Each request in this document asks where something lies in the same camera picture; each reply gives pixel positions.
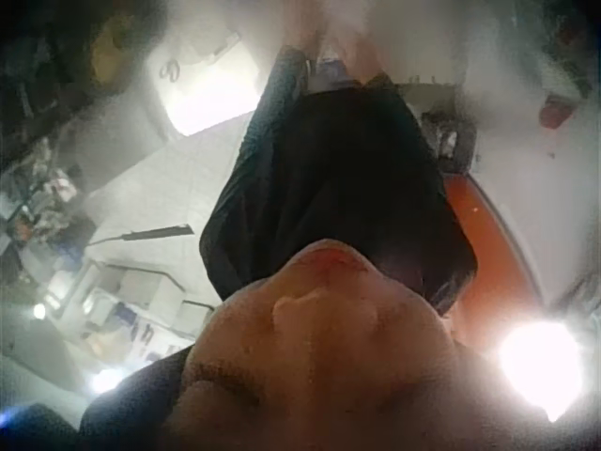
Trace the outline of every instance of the orange wall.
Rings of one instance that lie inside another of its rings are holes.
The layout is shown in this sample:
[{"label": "orange wall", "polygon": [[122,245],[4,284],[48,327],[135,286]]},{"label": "orange wall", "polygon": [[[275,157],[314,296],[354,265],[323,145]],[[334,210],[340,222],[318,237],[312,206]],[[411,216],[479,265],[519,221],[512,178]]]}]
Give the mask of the orange wall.
[{"label": "orange wall", "polygon": [[519,322],[536,318],[539,300],[494,211],[471,179],[445,180],[449,202],[478,258],[478,273],[450,312],[455,339],[494,350]]}]

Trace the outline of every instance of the mouth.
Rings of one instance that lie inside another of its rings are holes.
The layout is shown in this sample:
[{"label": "mouth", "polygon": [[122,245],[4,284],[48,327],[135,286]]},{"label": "mouth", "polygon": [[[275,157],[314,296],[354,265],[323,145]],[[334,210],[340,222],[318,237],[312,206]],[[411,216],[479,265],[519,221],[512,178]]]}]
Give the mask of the mouth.
[{"label": "mouth", "polygon": [[296,254],[289,264],[306,265],[323,272],[340,267],[360,272],[374,269],[371,262],[355,249],[335,240],[310,244]]}]

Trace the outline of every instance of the dark shirt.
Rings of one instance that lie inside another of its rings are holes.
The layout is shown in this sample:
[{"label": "dark shirt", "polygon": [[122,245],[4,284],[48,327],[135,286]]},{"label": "dark shirt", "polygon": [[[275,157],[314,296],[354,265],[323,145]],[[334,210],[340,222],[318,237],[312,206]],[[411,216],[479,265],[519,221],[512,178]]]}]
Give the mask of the dark shirt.
[{"label": "dark shirt", "polygon": [[283,51],[200,241],[208,278],[226,300],[336,239],[443,314],[476,259],[419,125],[384,74],[307,96],[303,80]]}]

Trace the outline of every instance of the white wall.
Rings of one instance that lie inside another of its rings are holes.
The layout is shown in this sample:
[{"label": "white wall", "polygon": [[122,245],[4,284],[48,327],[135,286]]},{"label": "white wall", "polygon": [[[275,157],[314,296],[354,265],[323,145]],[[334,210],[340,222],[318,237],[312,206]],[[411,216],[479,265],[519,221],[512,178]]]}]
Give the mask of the white wall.
[{"label": "white wall", "polygon": [[553,74],[537,74],[535,44],[509,36],[489,9],[472,13],[465,83],[479,123],[472,174],[552,303],[599,267],[598,91],[557,131],[542,128],[541,81]]},{"label": "white wall", "polygon": [[100,225],[93,241],[180,224],[189,224],[194,236],[107,242],[86,253],[99,261],[167,272],[199,301],[218,303],[198,242],[231,173],[250,117],[234,118],[152,154],[97,190],[85,204]]}]

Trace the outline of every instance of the bright light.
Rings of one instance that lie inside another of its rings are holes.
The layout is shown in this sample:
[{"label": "bright light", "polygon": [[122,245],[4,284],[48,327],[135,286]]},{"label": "bright light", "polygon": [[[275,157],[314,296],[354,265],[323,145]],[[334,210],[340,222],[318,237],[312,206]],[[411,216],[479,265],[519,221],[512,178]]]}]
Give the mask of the bright light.
[{"label": "bright light", "polygon": [[92,379],[92,390],[98,394],[113,390],[123,381],[123,377],[123,372],[118,369],[103,369]]},{"label": "bright light", "polygon": [[501,346],[501,367],[531,404],[555,422],[582,388],[578,344],[564,325],[529,324],[513,331]]},{"label": "bright light", "polygon": [[43,303],[37,303],[34,306],[34,318],[44,319],[46,318],[46,307]]},{"label": "bright light", "polygon": [[50,305],[54,310],[58,310],[60,308],[60,302],[57,301],[52,294],[47,294],[44,296],[44,301]]}]

